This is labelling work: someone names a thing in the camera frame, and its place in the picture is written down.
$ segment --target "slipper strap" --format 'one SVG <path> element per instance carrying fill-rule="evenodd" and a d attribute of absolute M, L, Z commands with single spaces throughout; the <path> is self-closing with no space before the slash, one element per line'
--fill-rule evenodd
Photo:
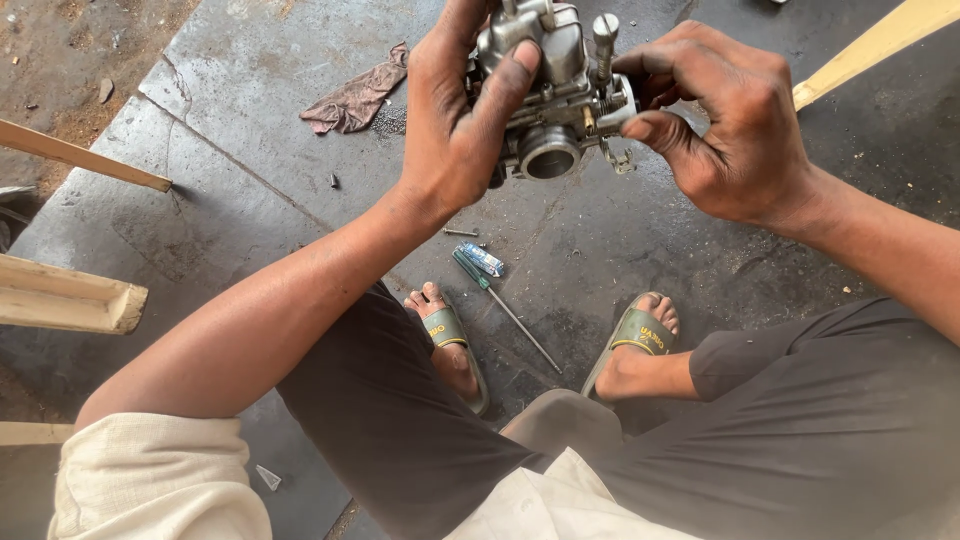
<path fill-rule="evenodd" d="M 637 345 L 653 356 L 666 355 L 673 347 L 675 335 L 650 313 L 631 307 L 616 331 L 610 348 L 618 345 Z"/>
<path fill-rule="evenodd" d="M 453 307 L 447 306 L 430 313 L 423 319 L 423 325 L 437 347 L 450 343 L 463 343 L 464 347 L 467 346 L 467 333 L 464 332 L 464 327 L 460 326 Z"/>

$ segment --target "foot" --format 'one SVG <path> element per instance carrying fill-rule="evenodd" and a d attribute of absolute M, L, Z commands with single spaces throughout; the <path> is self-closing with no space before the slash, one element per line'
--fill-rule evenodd
<path fill-rule="evenodd" d="M 645 294 L 634 307 L 656 317 L 674 335 L 680 331 L 680 319 L 669 298 Z M 597 376 L 596 393 L 608 402 L 653 396 L 698 399 L 689 358 L 690 353 L 650 356 L 636 345 L 618 345 Z"/>
<path fill-rule="evenodd" d="M 444 297 L 440 294 L 440 288 L 432 282 L 423 284 L 422 294 L 417 290 L 411 291 L 410 296 L 403 299 L 403 304 L 410 309 L 414 309 L 420 316 L 420 320 L 446 307 Z M 462 344 L 449 343 L 442 347 L 436 347 L 430 359 L 433 360 L 434 367 L 440 373 L 441 380 L 447 386 L 453 388 L 458 396 L 470 401 L 476 399 L 480 394 L 477 379 L 473 376 L 467 360 L 467 348 Z"/>

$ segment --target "blue packet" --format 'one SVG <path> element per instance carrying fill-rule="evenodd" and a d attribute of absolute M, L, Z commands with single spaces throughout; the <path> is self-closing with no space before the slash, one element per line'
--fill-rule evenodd
<path fill-rule="evenodd" d="M 470 262 L 475 264 L 477 268 L 495 278 L 503 276 L 503 261 L 490 255 L 476 244 L 461 240 L 460 244 L 457 245 L 457 249 L 466 255 L 467 258 L 470 259 Z"/>

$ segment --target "hand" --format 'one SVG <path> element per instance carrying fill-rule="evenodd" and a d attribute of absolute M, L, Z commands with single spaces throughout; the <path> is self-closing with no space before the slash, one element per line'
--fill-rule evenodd
<path fill-rule="evenodd" d="M 523 41 L 506 55 L 473 109 L 467 105 L 467 56 L 493 3 L 448 0 L 437 25 L 409 60 L 407 136 L 400 186 L 418 203 L 456 212 L 483 197 L 510 115 L 530 90 L 540 49 Z"/>
<path fill-rule="evenodd" d="M 661 154 L 699 209 L 779 229 L 815 198 L 817 175 L 782 56 L 686 21 L 618 58 L 613 71 L 628 74 L 647 109 L 622 133 Z M 677 114 L 660 110 L 678 99 L 699 100 L 707 111 L 703 138 Z"/>

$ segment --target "slipper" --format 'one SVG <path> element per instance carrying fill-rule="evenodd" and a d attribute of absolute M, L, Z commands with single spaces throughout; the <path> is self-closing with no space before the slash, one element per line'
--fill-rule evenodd
<path fill-rule="evenodd" d="M 470 371 L 477 380 L 477 386 L 480 388 L 480 395 L 473 400 L 464 400 L 470 410 L 477 416 L 482 415 L 490 406 L 490 392 L 487 391 L 487 384 L 480 373 L 480 367 L 477 365 L 476 358 L 473 357 L 473 351 L 467 343 L 467 333 L 464 332 L 464 326 L 460 323 L 460 317 L 457 315 L 456 308 L 446 297 L 446 293 L 441 289 L 441 297 L 444 299 L 446 307 L 430 313 L 423 319 L 423 325 L 433 339 L 433 344 L 442 347 L 450 343 L 461 343 L 467 350 L 467 362 L 470 365 Z"/>
<path fill-rule="evenodd" d="M 623 316 L 620 317 L 620 322 L 616 323 L 616 327 L 613 328 L 613 333 L 607 340 L 607 346 L 604 347 L 600 357 L 593 364 L 587 382 L 584 383 L 584 388 L 580 391 L 582 395 L 600 402 L 608 408 L 612 408 L 612 404 L 600 399 L 593 387 L 596 385 L 600 372 L 607 365 L 607 361 L 613 356 L 613 349 L 619 345 L 630 344 L 638 346 L 652 356 L 661 356 L 669 354 L 670 349 L 677 342 L 677 335 L 668 330 L 656 317 L 634 307 L 641 298 L 648 294 L 663 300 L 662 294 L 650 291 L 637 296 L 630 302 L 630 307 L 624 311 Z"/>

